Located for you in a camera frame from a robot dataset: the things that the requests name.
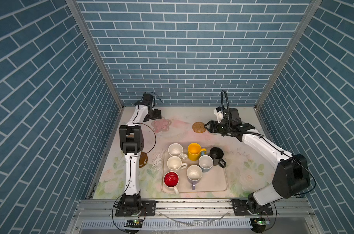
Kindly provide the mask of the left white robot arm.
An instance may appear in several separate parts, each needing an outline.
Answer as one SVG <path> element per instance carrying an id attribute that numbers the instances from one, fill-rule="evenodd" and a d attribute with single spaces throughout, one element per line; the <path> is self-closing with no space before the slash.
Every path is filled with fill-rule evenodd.
<path id="1" fill-rule="evenodd" d="M 135 102 L 135 111 L 127 124 L 119 127 L 120 148 L 125 156 L 126 181 L 124 192 L 114 204 L 116 216 L 137 216 L 146 213 L 142 205 L 139 186 L 139 162 L 145 156 L 144 138 L 141 125 L 149 120 L 161 119 L 161 111 L 155 108 L 160 97 L 153 92 L 145 92 Z"/>

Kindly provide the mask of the black mug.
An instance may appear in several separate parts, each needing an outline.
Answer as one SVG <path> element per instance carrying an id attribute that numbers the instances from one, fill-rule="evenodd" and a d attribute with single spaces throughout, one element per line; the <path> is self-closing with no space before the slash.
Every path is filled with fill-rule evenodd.
<path id="1" fill-rule="evenodd" d="M 213 148 L 211 148 L 209 155 L 213 160 L 214 166 L 220 166 L 221 168 L 226 167 L 227 164 L 226 164 L 225 160 L 223 159 L 224 152 L 222 149 L 220 149 L 218 147 L 213 147 Z"/>

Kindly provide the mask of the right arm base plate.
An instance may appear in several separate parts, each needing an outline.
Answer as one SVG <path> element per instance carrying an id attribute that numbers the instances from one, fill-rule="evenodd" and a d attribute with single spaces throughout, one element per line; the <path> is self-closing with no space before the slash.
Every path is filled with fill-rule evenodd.
<path id="1" fill-rule="evenodd" d="M 232 199 L 230 201 L 230 204 L 232 205 L 234 214 L 236 216 L 261 215 L 261 214 L 273 215 L 273 210 L 269 203 L 260 206 L 254 200 L 251 199 Z"/>

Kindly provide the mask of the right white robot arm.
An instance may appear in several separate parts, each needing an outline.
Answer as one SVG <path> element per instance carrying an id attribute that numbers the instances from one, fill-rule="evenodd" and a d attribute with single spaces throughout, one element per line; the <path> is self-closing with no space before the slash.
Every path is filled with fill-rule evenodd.
<path id="1" fill-rule="evenodd" d="M 275 169 L 271 184 L 248 195 L 246 209 L 249 213 L 257 215 L 269 207 L 270 203 L 288 199 L 310 186 L 311 174 L 303 155 L 293 155 L 283 150 L 254 126 L 243 123 L 236 108 L 218 107 L 214 114 L 217 119 L 204 125 L 208 132 L 237 138 L 255 149 Z"/>

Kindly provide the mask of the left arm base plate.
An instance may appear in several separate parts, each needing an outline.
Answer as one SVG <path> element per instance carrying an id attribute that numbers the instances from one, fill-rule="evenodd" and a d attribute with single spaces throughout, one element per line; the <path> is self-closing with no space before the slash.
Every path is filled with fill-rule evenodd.
<path id="1" fill-rule="evenodd" d="M 154 216 L 156 212 L 155 200 L 142 200 L 139 202 L 121 202 L 115 212 L 115 216 Z"/>

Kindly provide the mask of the dark brown glossy round coaster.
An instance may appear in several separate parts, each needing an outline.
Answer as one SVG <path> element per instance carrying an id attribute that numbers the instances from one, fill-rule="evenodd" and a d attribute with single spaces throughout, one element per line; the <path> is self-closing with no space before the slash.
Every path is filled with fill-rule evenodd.
<path id="1" fill-rule="evenodd" d="M 148 163 L 148 155 L 142 151 L 139 160 L 139 168 L 143 168 L 147 163 Z"/>

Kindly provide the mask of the beige serving tray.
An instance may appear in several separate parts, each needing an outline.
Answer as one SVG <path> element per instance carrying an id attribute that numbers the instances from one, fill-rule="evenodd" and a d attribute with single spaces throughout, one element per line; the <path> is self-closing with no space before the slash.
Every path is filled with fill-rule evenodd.
<path id="1" fill-rule="evenodd" d="M 167 161 L 171 156 L 168 153 L 168 150 L 163 152 L 163 170 L 162 170 L 162 179 L 167 172 L 171 170 L 167 167 Z M 186 163 L 188 166 L 198 165 L 198 161 L 191 161 L 189 159 L 181 159 L 182 163 Z M 182 193 L 197 193 L 197 192 L 221 192 L 228 189 L 228 182 L 225 173 L 225 169 L 220 166 L 213 166 L 209 172 L 203 173 L 202 179 L 197 183 L 196 189 L 192 189 L 191 183 L 188 181 L 187 168 L 177 172 L 179 176 L 179 184 L 177 189 L 180 194 Z M 175 192 L 172 189 L 169 189 L 164 185 L 162 181 L 162 191 L 167 194 L 174 194 Z"/>

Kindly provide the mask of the pink flower coaster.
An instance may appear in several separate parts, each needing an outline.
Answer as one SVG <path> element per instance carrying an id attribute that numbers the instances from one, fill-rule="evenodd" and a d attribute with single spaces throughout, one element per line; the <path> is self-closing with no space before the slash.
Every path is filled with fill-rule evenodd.
<path id="1" fill-rule="evenodd" d="M 151 123 L 153 130 L 155 133 L 167 132 L 170 130 L 170 125 L 172 124 L 171 120 L 166 120 L 165 118 L 161 118 L 158 120 L 154 120 Z"/>

